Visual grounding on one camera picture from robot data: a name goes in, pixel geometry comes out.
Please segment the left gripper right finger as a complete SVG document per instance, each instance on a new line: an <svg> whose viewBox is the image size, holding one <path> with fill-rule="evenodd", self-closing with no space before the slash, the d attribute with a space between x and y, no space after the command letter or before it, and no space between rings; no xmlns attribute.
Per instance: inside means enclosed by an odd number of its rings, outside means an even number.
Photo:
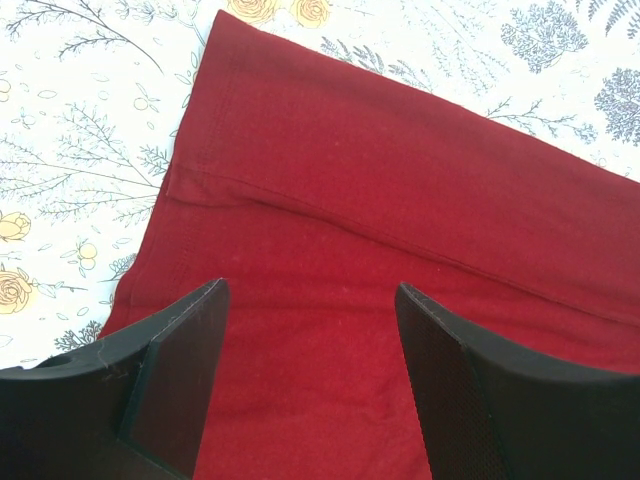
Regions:
<svg viewBox="0 0 640 480"><path fill-rule="evenodd" d="M397 326L435 479L635 479L639 379L524 347L402 284Z"/></svg>

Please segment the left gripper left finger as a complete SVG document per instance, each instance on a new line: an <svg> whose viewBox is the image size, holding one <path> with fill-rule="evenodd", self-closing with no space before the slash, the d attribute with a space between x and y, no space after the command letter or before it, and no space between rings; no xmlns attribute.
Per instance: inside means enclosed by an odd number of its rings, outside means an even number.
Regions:
<svg viewBox="0 0 640 480"><path fill-rule="evenodd" d="M229 312L208 282L89 345L1 373L5 479L190 479Z"/></svg>

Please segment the red t shirt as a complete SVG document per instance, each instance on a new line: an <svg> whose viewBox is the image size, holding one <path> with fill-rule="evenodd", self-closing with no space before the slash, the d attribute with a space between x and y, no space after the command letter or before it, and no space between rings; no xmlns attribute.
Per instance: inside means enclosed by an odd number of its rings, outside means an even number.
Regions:
<svg viewBox="0 0 640 480"><path fill-rule="evenodd" d="M219 12L105 332L223 278L200 479L426 479L407 282L534 349L639 369L639 187Z"/></svg>

